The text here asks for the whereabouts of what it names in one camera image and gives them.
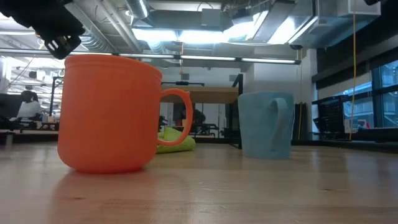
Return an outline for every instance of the mug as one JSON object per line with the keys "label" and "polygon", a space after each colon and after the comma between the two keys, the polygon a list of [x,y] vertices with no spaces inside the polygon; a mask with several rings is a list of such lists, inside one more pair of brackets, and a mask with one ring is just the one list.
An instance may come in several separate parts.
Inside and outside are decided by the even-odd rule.
{"label": "mug", "polygon": [[[162,74],[137,60],[112,55],[76,55],[65,61],[58,154],[86,173],[139,170],[157,144],[175,146],[189,134],[193,109],[189,92],[161,91]],[[175,141],[157,139],[160,98],[178,95],[187,125]]]}
{"label": "mug", "polygon": [[242,150],[247,157],[288,159],[294,120],[290,93],[255,92],[238,98]]}

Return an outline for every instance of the yellow-green cloth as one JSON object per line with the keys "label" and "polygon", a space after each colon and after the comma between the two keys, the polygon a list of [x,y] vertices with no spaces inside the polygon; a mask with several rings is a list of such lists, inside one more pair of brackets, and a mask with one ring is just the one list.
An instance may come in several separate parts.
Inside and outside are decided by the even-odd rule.
{"label": "yellow-green cloth", "polygon": [[[161,140],[166,141],[174,141],[182,134],[181,131],[177,131],[174,128],[165,128],[164,133],[157,133],[157,137]],[[196,147],[195,140],[188,136],[184,139],[183,142],[176,146],[157,146],[157,154],[161,153],[170,153],[170,152],[183,152],[183,151],[192,151]]]}

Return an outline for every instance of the orange mug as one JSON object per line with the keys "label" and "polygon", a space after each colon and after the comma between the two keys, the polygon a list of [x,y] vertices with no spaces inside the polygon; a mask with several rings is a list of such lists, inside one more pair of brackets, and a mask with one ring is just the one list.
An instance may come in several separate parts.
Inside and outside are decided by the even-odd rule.
{"label": "orange mug", "polygon": [[[161,91],[162,74],[137,60],[111,55],[76,55],[65,61],[58,154],[68,166],[86,173],[139,170],[157,144],[174,146],[189,134],[189,92]],[[187,125],[176,141],[157,139],[160,98],[178,95]]]}

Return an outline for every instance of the mug handle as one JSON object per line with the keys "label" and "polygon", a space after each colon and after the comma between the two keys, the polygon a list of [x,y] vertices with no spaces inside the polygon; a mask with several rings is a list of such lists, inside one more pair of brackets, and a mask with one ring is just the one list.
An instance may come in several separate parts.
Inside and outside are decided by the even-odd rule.
{"label": "mug handle", "polygon": [[191,131],[191,125],[192,125],[192,117],[193,117],[193,108],[192,108],[192,102],[190,99],[190,94],[187,91],[183,91],[178,88],[171,88],[168,90],[164,90],[161,93],[160,97],[166,96],[166,95],[177,95],[182,98],[184,104],[185,104],[185,111],[186,111],[186,116],[187,116],[187,123],[185,124],[184,130],[182,131],[181,136],[174,141],[164,141],[164,140],[157,140],[158,144],[161,144],[163,146],[176,146],[180,144],[182,141],[185,140],[185,138],[189,135],[189,132]]}
{"label": "mug handle", "polygon": [[277,112],[275,131],[271,138],[271,144],[277,144],[277,142],[282,140],[286,126],[290,121],[288,119],[288,106],[285,99],[275,98],[269,103],[269,108]]}

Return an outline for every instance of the light blue mug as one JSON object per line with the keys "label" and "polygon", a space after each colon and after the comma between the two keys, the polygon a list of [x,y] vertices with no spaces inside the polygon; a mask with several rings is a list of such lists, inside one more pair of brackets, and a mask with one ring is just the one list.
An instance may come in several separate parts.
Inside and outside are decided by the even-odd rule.
{"label": "light blue mug", "polygon": [[245,93],[238,98],[243,154],[258,159],[288,159],[294,99],[290,93]]}

